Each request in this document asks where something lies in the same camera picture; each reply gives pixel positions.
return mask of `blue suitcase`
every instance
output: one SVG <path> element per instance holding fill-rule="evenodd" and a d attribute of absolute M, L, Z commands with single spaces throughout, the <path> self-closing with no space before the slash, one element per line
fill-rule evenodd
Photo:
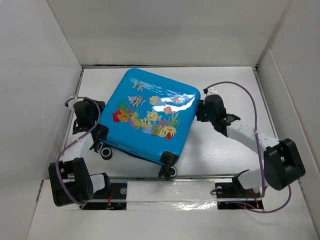
<path fill-rule="evenodd" d="M 137 68 L 128 70 L 100 117 L 108 128 L 94 150 L 109 160 L 112 148 L 161 165 L 158 177 L 177 175 L 177 163 L 196 115 L 200 92 Z"/>

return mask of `pink fish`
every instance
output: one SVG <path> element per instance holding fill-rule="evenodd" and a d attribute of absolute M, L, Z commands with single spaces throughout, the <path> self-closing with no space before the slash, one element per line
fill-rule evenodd
<path fill-rule="evenodd" d="M 168 115 L 168 114 L 174 114 L 175 111 L 172 111 L 171 107 L 170 106 L 167 106 L 163 109 L 165 115 Z"/>

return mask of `suitcase shell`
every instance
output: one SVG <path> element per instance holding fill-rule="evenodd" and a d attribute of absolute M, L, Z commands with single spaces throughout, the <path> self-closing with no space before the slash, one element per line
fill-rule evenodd
<path fill-rule="evenodd" d="M 101 113 L 105 144 L 165 165 L 164 152 L 178 158 L 201 95 L 198 89 L 137 68 L 126 72 Z"/>

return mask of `purple cable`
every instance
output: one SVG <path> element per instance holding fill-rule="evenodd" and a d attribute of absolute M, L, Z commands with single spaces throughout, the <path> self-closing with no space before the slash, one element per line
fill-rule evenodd
<path fill-rule="evenodd" d="M 96 128 L 96 126 L 98 125 L 99 120 L 100 120 L 101 112 L 100 112 L 99 105 L 96 103 L 96 101 L 94 101 L 93 99 L 88 98 L 88 97 L 83 97 L 83 96 L 73 97 L 73 98 L 68 99 L 64 104 L 66 105 L 68 102 L 70 102 L 71 100 L 74 100 L 74 99 L 86 99 L 86 100 L 92 101 L 92 102 L 96 105 L 96 107 L 97 107 L 97 109 L 98 109 L 98 119 L 97 119 L 97 121 L 95 122 L 94 126 L 93 126 L 92 128 L 90 128 L 89 131 L 87 131 L 86 133 L 84 133 L 84 134 L 83 134 L 82 136 L 80 136 L 78 139 L 76 139 L 76 140 L 74 140 L 73 142 L 71 142 L 69 145 L 67 145 L 67 146 L 58 154 L 58 156 L 56 157 L 56 160 L 55 160 L 55 170 L 56 170 L 56 175 L 58 176 L 59 182 L 60 182 L 61 187 L 63 188 L 65 194 L 69 197 L 69 199 L 70 199 L 73 203 L 75 203 L 75 204 L 77 204 L 77 205 L 79 205 L 79 206 L 81 206 L 81 207 L 84 207 L 87 203 L 78 202 L 78 201 L 71 195 L 71 193 L 68 191 L 68 189 L 67 189 L 67 187 L 66 187 L 66 185 L 65 185 L 65 183 L 64 183 L 64 181 L 63 181 L 63 179 L 62 179 L 62 177 L 61 177 L 61 173 L 60 173 L 60 170 L 59 170 L 59 160 L 60 160 L 61 156 L 65 153 L 65 151 L 66 151 L 67 149 L 71 148 L 73 145 L 75 145 L 75 144 L 78 142 L 78 140 L 83 139 L 85 136 L 87 136 L 88 134 L 90 134 L 90 133 Z"/>
<path fill-rule="evenodd" d="M 290 185 L 288 185 L 288 189 L 289 189 L 289 196 L 288 196 L 288 199 L 286 200 L 286 202 L 282 206 L 280 206 L 280 207 L 278 207 L 278 208 L 276 208 L 274 210 L 270 210 L 270 211 L 256 211 L 256 210 L 253 210 L 253 209 L 255 209 L 254 206 L 252 206 L 249 203 L 242 202 L 242 201 L 227 201 L 226 203 L 238 204 L 241 208 L 243 208 L 245 210 L 248 210 L 248 211 L 251 211 L 251 212 L 254 212 L 254 213 L 258 213 L 258 214 L 272 214 L 274 212 L 277 212 L 277 211 L 283 209 L 285 206 L 288 205 L 288 203 L 289 203 L 289 201 L 291 199 L 291 195 L 292 195 L 292 191 L 291 191 Z"/>
<path fill-rule="evenodd" d="M 220 81 L 217 83 L 214 83 L 208 87 L 206 87 L 205 89 L 211 88 L 213 86 L 216 85 L 220 85 L 220 84 L 233 84 L 236 85 L 240 88 L 242 88 L 251 98 L 252 104 L 253 104 L 253 110 L 254 110 L 254 132 L 255 132 L 255 141 L 256 141 L 256 148 L 257 148 L 257 153 L 258 153 L 258 158 L 259 158 L 259 165 L 260 165 L 260 171 L 261 171 L 261 180 L 262 180 L 262 193 L 261 193 L 261 197 L 264 198 L 265 197 L 265 192 L 266 192 L 266 184 L 265 184 L 265 173 L 264 173 L 264 165 L 263 165 L 263 160 L 262 160 L 262 154 L 261 154 L 261 149 L 260 149 L 260 142 L 259 142 L 259 137 L 257 134 L 258 131 L 258 113 L 257 113 L 257 107 L 256 107 L 256 102 L 254 100 L 254 97 L 251 95 L 251 93 L 242 85 L 240 85 L 239 83 L 233 82 L 233 81 Z"/>

